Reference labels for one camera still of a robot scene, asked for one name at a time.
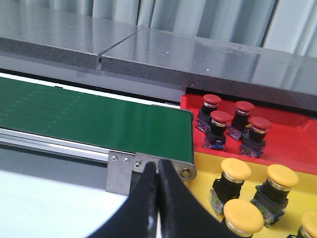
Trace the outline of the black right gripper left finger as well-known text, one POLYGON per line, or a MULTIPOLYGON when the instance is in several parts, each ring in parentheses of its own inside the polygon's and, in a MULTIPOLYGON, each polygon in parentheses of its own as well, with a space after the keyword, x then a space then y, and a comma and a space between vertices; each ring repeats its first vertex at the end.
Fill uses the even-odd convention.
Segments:
POLYGON ((154 238, 157 234, 156 165, 148 162, 126 201, 90 238, 154 238))

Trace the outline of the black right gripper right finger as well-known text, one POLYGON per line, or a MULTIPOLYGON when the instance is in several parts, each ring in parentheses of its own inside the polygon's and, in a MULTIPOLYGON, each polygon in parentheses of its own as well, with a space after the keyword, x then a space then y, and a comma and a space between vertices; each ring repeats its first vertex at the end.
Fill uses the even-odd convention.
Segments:
POLYGON ((181 181, 171 161, 158 163, 158 209, 163 238, 236 238, 181 181))

